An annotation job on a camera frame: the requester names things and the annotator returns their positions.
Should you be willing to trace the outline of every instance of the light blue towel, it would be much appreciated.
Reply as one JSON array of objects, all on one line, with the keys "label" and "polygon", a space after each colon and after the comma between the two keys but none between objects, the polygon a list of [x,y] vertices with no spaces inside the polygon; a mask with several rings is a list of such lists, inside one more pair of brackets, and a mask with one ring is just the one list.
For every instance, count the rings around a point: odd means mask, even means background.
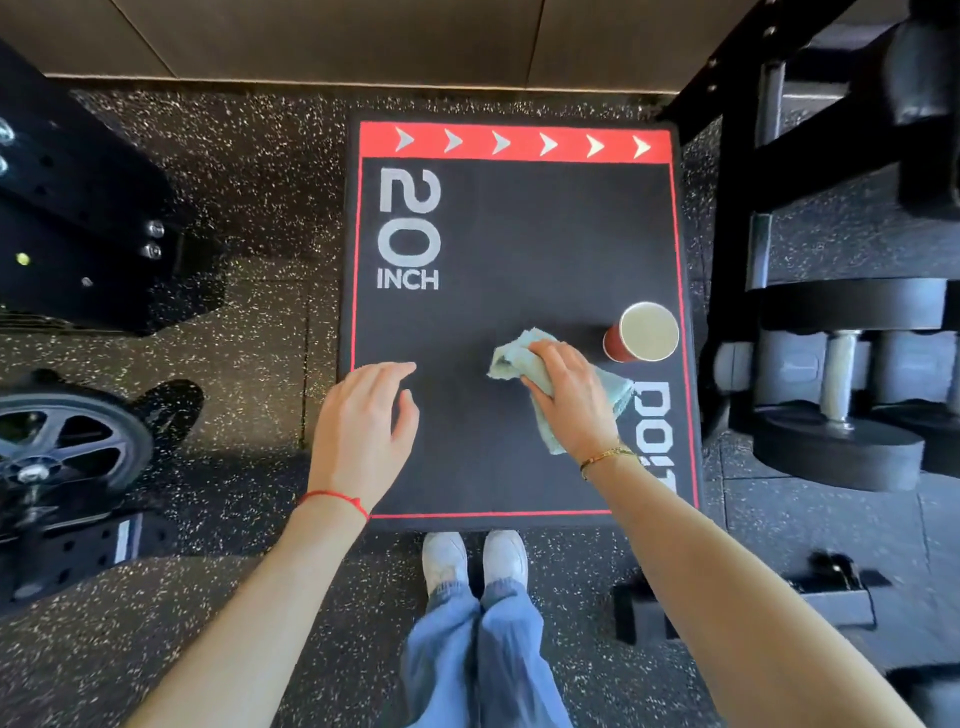
[{"label": "light blue towel", "polygon": [[[491,379],[517,379],[520,375],[524,375],[542,389],[544,394],[553,397],[553,383],[550,381],[550,375],[546,372],[543,360],[527,349],[533,342],[540,339],[557,340],[556,337],[551,336],[546,331],[529,328],[509,344],[497,347],[496,351],[493,352],[493,362],[487,376]],[[593,367],[593,369],[600,377],[600,383],[603,384],[607,397],[610,398],[613,416],[618,418],[630,402],[634,383],[622,376],[605,372],[599,367]],[[543,417],[543,411],[537,401],[533,398],[531,400],[534,404],[534,411],[537,413],[537,427],[540,428],[540,437],[546,443],[547,449],[553,455],[566,452]]]}]

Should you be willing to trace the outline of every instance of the cup rim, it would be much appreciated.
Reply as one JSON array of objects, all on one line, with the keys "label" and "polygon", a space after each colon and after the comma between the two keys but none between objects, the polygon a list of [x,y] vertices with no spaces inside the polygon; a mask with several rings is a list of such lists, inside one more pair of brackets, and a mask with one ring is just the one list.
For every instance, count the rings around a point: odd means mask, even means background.
[{"label": "cup rim", "polygon": [[[673,348],[667,354],[657,359],[651,359],[647,356],[640,356],[639,354],[637,354],[633,349],[630,348],[630,345],[627,343],[627,339],[623,335],[623,320],[627,317],[627,314],[638,308],[649,308],[649,307],[659,308],[665,311],[670,316],[670,320],[673,322],[674,329],[677,331],[677,340],[676,342],[674,342]],[[677,321],[677,317],[673,315],[673,311],[671,311],[662,303],[657,303],[656,301],[638,301],[636,303],[631,303],[624,309],[623,313],[620,314],[620,319],[617,322],[616,326],[620,334],[620,341],[623,343],[623,348],[626,349],[628,352],[630,352],[630,354],[634,356],[636,359],[638,359],[639,361],[648,361],[648,362],[663,361],[664,359],[668,359],[670,356],[672,356],[673,353],[680,346],[680,324]]]}]

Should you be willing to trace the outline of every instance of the jeans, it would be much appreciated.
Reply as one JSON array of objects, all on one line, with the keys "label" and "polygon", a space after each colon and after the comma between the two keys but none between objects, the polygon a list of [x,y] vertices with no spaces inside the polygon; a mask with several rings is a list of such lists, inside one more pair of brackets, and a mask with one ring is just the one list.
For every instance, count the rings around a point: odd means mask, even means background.
[{"label": "jeans", "polygon": [[431,595],[400,663],[409,728],[572,728],[540,656],[543,618],[514,579]]}]

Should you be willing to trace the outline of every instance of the leg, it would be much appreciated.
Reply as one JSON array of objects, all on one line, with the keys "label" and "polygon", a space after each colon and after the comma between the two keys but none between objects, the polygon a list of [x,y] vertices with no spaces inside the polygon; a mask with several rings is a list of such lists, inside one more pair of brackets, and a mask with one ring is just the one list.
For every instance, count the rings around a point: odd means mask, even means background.
[{"label": "leg", "polygon": [[428,534],[423,571],[430,601],[400,660],[406,724],[469,728],[476,716],[474,640],[480,603],[470,592],[460,535]]},{"label": "leg", "polygon": [[484,544],[485,610],[477,633],[481,724],[486,728],[571,728],[540,656],[543,618],[527,594],[527,555],[516,531]]}]

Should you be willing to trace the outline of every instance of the red stripe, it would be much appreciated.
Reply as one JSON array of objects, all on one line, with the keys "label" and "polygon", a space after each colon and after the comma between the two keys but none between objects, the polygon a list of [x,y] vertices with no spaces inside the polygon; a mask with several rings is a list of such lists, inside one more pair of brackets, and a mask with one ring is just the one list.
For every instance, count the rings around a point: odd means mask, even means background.
[{"label": "red stripe", "polygon": [[360,201],[363,199],[363,133],[361,143],[357,144],[359,159],[357,160],[357,219],[356,234],[353,242],[353,321],[350,322],[350,370],[356,369],[357,356],[357,276],[360,270]]},{"label": "red stripe", "polygon": [[372,519],[480,519],[489,516],[608,516],[610,511],[488,511],[485,513],[374,513]]},{"label": "red stripe", "polygon": [[686,363],[686,315],[684,313],[684,266],[680,257],[680,220],[677,216],[677,185],[673,177],[673,162],[670,162],[670,197],[673,199],[673,237],[677,248],[677,292],[680,296],[680,340],[684,352],[684,388],[686,389],[686,427],[690,442],[690,478],[693,484],[693,507],[700,510],[700,493],[697,489],[697,451],[693,438],[693,401],[690,396],[690,368]]},{"label": "red stripe", "polygon": [[[673,152],[673,140],[666,129],[582,129],[364,121],[361,122],[361,130],[361,152],[368,158],[667,164]],[[447,131],[459,139],[459,143],[452,149],[449,148],[450,144],[456,140],[447,136]],[[498,145],[495,133],[504,142],[510,143],[507,146]],[[555,145],[548,149],[544,137],[549,138]],[[401,139],[407,143],[398,149]],[[640,155],[637,154],[638,141],[648,147]]]}]

